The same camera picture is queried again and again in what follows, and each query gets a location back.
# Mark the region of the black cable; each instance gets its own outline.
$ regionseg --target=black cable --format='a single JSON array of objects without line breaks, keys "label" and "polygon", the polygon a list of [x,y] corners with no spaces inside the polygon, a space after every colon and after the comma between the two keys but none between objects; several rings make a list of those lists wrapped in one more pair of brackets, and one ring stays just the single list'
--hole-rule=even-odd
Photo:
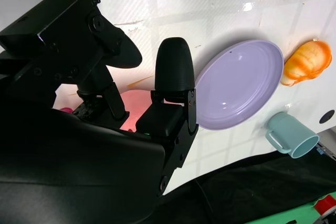
[{"label": "black cable", "polygon": [[206,194],[203,191],[203,188],[198,183],[198,181],[197,181],[196,178],[193,179],[193,183],[194,183],[195,187],[197,188],[198,192],[201,195],[202,202],[203,202],[203,205],[205,207],[205,210],[206,210],[206,213],[207,213],[207,217],[209,219],[209,223],[215,224],[216,223],[216,219],[215,219],[215,216],[214,216],[214,211],[212,210],[211,204],[210,204],[208,198],[206,197]]}]

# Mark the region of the plate rim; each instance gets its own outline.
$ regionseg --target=plate rim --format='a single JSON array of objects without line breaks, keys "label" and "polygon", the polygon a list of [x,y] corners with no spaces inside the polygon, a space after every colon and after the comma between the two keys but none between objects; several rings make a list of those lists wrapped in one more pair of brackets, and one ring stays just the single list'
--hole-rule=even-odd
[{"label": "plate rim", "polygon": [[245,41],[242,41],[242,42],[239,42],[239,43],[236,43],[226,49],[224,49],[223,51],[221,51],[220,53],[218,53],[213,59],[211,59],[209,61],[209,63],[202,69],[202,71],[199,73],[199,75],[197,76],[196,78],[196,81],[195,81],[195,89],[196,89],[196,95],[197,95],[197,86],[199,84],[199,82],[203,79],[203,77],[205,76],[205,74],[209,71],[209,69],[212,67],[212,65],[214,65],[216,63],[216,61],[222,57],[223,55],[225,55],[226,53],[228,53],[230,50],[232,50],[233,48],[236,48],[240,45],[243,45],[243,44],[250,44],[250,43],[256,43],[256,42],[263,42],[263,43],[266,43],[266,44],[270,44],[272,46],[274,46],[280,53],[280,56],[281,56],[281,59],[282,59],[282,69],[281,69],[281,75],[279,77],[279,81],[278,81],[278,84],[275,86],[272,94],[270,95],[270,97],[266,100],[266,102],[264,103],[264,105],[262,105],[254,114],[252,114],[251,116],[249,116],[248,118],[244,119],[243,121],[241,121],[240,123],[236,124],[236,125],[233,125],[231,127],[224,127],[224,128],[221,128],[221,129],[210,129],[210,128],[207,128],[207,127],[204,127],[202,125],[200,125],[202,128],[206,129],[206,130],[211,130],[211,131],[221,131],[221,130],[226,130],[226,129],[229,129],[229,128],[233,128],[237,125],[240,125],[244,122],[246,122],[248,119],[250,119],[252,116],[254,116],[255,114],[257,114],[266,104],[267,102],[272,98],[273,94],[275,93],[275,91],[278,89],[279,87],[279,84],[280,84],[280,80],[281,80],[281,77],[284,73],[284,57],[283,57],[283,54],[282,54],[282,51],[280,50],[280,48],[273,42],[269,41],[269,40],[263,40],[263,39],[251,39],[251,40],[245,40]]}]

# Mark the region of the dark hole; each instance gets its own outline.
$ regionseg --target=dark hole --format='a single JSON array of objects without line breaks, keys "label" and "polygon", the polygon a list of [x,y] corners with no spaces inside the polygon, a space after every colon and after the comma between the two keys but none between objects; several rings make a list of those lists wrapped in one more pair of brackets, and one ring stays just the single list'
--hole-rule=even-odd
[{"label": "dark hole", "polygon": [[27,19],[28,19],[28,17],[27,17],[27,16],[24,16],[24,17],[22,17],[21,19],[18,20],[18,23],[23,22],[23,21],[25,21],[25,20],[27,20]]},{"label": "dark hole", "polygon": [[325,123],[328,120],[330,120],[332,118],[332,116],[335,114],[335,110],[330,110],[328,111],[326,114],[323,115],[323,117],[321,117],[320,119],[320,123]]}]

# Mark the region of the mug handle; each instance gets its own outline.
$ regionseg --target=mug handle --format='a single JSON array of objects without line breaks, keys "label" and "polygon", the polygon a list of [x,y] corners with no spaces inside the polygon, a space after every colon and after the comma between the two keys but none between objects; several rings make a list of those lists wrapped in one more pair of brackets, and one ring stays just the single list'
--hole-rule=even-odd
[{"label": "mug handle", "polygon": [[274,146],[275,149],[278,150],[278,152],[287,154],[291,151],[291,149],[285,149],[282,148],[277,142],[274,141],[273,137],[271,136],[272,131],[268,131],[265,135],[266,139],[271,143],[271,145]]}]

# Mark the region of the green surface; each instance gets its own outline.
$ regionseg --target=green surface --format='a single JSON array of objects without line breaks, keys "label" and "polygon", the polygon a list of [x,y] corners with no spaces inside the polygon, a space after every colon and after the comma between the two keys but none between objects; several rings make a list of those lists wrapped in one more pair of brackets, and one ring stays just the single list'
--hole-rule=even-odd
[{"label": "green surface", "polygon": [[297,207],[285,212],[281,212],[276,215],[272,215],[266,218],[255,220],[249,223],[252,224],[286,224],[291,220],[296,220],[298,224],[312,224],[319,217],[319,213],[314,209],[316,201],[305,204],[301,207]]}]

